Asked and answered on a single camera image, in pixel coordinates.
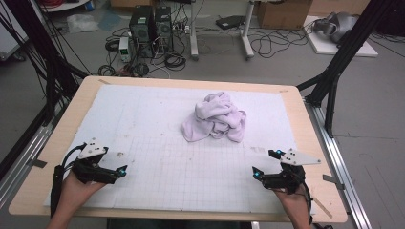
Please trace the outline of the grey power supply unit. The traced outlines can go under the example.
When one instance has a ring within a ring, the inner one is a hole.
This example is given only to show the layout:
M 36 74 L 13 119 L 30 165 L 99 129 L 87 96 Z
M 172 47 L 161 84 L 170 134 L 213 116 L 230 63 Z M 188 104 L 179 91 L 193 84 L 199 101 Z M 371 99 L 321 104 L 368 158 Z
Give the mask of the grey power supply unit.
M 122 62 L 128 63 L 131 60 L 128 37 L 121 37 L 119 39 L 118 51 Z

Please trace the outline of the white table leg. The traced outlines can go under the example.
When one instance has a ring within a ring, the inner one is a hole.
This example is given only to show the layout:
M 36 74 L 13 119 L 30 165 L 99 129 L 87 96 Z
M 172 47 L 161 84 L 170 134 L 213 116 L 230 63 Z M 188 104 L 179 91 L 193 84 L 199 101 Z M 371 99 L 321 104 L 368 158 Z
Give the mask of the white table leg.
M 199 60 L 199 50 L 198 50 L 198 42 L 197 42 L 197 35 L 196 35 L 196 0 L 190 0 L 190 51 L 191 51 L 191 58 L 194 61 Z
M 249 32 L 249 28 L 250 28 L 250 22 L 251 22 L 253 10 L 254 10 L 254 1 L 248 0 L 246 14 L 245 14 L 245 26 L 241 30 L 241 39 L 242 39 L 243 45 L 245 47 L 245 58 L 247 60 L 254 57 L 254 52 L 251 48 L 250 41 L 248 39 L 248 32 Z

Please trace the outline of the large black computer tower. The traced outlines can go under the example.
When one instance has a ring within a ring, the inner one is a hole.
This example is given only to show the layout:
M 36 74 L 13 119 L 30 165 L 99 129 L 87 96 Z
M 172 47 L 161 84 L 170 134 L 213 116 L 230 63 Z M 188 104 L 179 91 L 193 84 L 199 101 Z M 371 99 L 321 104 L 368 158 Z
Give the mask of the large black computer tower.
M 152 57 L 153 41 L 157 37 L 153 7 L 149 5 L 136 5 L 129 28 L 138 54 L 142 57 Z

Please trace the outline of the round white table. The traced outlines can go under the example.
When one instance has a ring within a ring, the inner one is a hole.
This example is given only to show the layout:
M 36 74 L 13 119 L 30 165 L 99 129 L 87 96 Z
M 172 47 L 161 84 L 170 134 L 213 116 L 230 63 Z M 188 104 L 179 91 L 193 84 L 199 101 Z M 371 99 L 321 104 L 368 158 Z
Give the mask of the round white table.
M 49 6 L 44 6 L 42 4 L 39 4 L 39 7 L 41 10 L 49 11 L 49 12 L 55 12 L 55 11 L 64 11 L 64 10 L 70 10 L 74 9 L 77 7 L 84 7 L 88 2 L 92 2 L 93 0 L 79 0 L 76 3 L 67 3 L 64 2 L 59 6 L 55 7 L 49 7 Z

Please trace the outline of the aluminium rail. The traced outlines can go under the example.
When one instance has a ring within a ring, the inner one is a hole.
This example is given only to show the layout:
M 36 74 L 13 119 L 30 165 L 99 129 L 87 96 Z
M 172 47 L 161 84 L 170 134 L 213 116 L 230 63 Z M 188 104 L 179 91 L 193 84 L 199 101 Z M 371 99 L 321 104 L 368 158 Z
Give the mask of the aluminium rail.
M 325 147 L 325 153 L 333 172 L 335 184 L 344 196 L 344 202 L 348 208 L 348 216 L 351 218 L 356 229 L 372 229 L 370 220 L 355 190 L 337 141 L 334 137 L 329 136 L 324 127 L 326 115 L 321 108 L 313 107 L 310 104 L 305 104 L 305 106 L 315 130 L 320 135 L 321 143 Z
M 51 126 L 40 126 L 14 146 L 17 157 L 0 179 L 0 210 L 4 209 L 10 202 L 12 196 L 33 167 L 29 162 L 32 159 L 38 159 L 52 132 L 53 128 Z

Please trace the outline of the black flat case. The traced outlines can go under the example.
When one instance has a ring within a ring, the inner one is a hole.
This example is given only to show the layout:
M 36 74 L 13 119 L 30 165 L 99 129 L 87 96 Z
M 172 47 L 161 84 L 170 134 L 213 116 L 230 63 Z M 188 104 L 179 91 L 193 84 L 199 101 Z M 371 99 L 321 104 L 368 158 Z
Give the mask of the black flat case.
M 216 21 L 216 25 L 222 30 L 238 28 L 245 23 L 245 17 L 241 15 L 232 15 L 220 18 Z

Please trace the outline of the white gridded mat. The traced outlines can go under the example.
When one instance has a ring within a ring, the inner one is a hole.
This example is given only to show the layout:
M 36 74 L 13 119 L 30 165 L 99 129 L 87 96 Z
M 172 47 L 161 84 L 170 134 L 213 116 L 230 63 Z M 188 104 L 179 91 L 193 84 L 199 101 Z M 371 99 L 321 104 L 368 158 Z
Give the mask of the white gridded mat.
M 104 85 L 75 133 L 74 146 L 95 140 L 108 147 L 104 168 L 127 174 L 87 202 L 106 209 L 278 214 L 275 194 L 253 176 L 254 169 L 278 174 L 271 150 L 296 146 L 280 94 L 230 92 L 246 113 L 245 134 L 236 143 L 211 136 L 186 141 L 184 120 L 207 90 Z

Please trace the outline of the slim black computer tower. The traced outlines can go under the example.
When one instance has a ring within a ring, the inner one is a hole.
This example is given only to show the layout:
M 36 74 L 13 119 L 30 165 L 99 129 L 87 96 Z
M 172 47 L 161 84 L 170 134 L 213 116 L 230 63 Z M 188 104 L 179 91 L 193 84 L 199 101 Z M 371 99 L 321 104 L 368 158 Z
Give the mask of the slim black computer tower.
M 159 52 L 173 51 L 173 33 L 170 7 L 157 7 L 155 22 L 159 43 Z

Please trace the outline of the grey tape strip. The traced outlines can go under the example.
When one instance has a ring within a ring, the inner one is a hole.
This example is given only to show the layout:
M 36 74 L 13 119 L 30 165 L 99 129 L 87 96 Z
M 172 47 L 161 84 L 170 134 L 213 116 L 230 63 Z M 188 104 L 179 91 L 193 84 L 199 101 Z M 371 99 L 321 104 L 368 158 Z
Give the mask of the grey tape strip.
M 340 182 L 338 178 L 328 176 L 328 175 L 323 175 L 323 180 L 333 183 L 338 190 L 344 190 L 345 189 L 345 184 Z

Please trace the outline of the low cardboard box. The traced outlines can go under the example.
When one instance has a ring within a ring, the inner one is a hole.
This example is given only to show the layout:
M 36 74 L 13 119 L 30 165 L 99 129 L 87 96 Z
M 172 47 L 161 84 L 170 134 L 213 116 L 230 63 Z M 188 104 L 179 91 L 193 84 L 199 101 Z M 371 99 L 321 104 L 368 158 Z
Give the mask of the low cardboard box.
M 331 12 L 344 11 L 360 15 L 371 0 L 313 0 L 309 15 L 327 16 Z

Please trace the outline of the grey headset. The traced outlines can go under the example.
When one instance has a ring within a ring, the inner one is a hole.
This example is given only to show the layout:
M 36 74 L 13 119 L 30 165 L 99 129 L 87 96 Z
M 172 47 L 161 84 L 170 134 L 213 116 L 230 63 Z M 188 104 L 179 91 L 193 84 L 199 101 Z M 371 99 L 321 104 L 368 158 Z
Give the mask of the grey headset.
M 315 20 L 313 30 L 322 32 L 333 43 L 339 44 L 348 36 L 356 22 L 357 18 L 347 12 L 332 12 L 325 18 Z

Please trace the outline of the clear plastic bag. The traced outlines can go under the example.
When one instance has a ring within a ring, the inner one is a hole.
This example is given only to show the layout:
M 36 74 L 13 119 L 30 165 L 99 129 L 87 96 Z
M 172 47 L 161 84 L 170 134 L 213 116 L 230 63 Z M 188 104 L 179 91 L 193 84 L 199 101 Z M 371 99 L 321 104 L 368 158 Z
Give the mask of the clear plastic bag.
M 67 17 L 70 33 L 91 32 L 98 30 L 98 24 L 92 15 L 74 14 Z

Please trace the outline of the black metal frame stand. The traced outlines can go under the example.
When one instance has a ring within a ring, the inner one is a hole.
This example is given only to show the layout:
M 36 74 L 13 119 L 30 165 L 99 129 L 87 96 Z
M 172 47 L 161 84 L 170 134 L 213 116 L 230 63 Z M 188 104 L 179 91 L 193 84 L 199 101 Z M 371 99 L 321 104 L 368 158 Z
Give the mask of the black metal frame stand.
M 89 76 L 68 62 L 38 18 L 31 0 L 0 0 L 0 25 L 30 59 L 34 72 L 45 81 L 46 104 L 40 114 L 46 122 L 56 117 L 59 101 L 70 102 L 79 88 L 77 79 Z
M 339 78 L 395 1 L 370 0 L 327 68 L 297 86 L 299 91 L 313 86 L 311 93 L 305 97 L 312 107 L 320 108 L 323 99 L 328 98 L 324 129 L 330 138 L 333 138 L 332 124 Z

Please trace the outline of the pale purple towel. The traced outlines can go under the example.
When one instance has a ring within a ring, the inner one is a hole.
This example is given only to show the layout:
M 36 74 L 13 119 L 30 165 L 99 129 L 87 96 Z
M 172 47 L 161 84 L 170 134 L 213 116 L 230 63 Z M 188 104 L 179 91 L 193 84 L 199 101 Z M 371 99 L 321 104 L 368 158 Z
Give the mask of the pale purple towel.
M 239 110 L 225 92 L 209 94 L 195 105 L 181 125 L 181 132 L 188 142 L 196 142 L 212 136 L 227 137 L 241 142 L 245 136 L 246 112 Z

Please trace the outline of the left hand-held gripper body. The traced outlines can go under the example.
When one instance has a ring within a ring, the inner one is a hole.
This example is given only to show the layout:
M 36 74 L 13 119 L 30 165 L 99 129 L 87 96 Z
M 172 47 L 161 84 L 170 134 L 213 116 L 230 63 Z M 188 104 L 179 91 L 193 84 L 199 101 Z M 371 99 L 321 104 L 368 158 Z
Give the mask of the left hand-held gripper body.
M 108 147 L 102 146 L 94 137 L 87 142 L 72 164 L 71 170 L 76 178 L 82 183 L 94 181 L 114 184 L 117 180 L 116 172 L 99 166 L 107 152 Z

